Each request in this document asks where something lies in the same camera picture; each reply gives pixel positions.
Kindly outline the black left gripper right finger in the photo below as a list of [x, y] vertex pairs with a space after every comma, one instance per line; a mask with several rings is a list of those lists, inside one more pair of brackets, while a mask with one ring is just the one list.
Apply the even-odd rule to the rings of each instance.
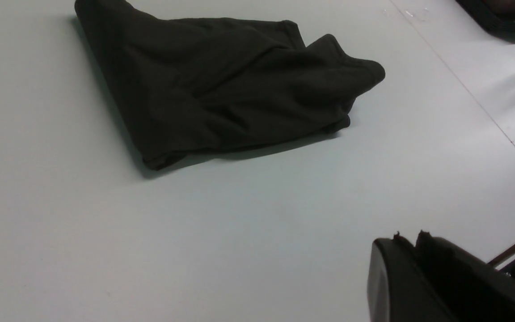
[[441, 237], [420, 232], [418, 263], [460, 322], [515, 322], [515, 280]]

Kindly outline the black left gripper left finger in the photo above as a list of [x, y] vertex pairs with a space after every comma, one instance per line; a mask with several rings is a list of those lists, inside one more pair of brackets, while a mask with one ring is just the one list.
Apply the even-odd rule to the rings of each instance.
[[367, 302], [372, 322], [457, 322], [400, 234], [371, 245]]

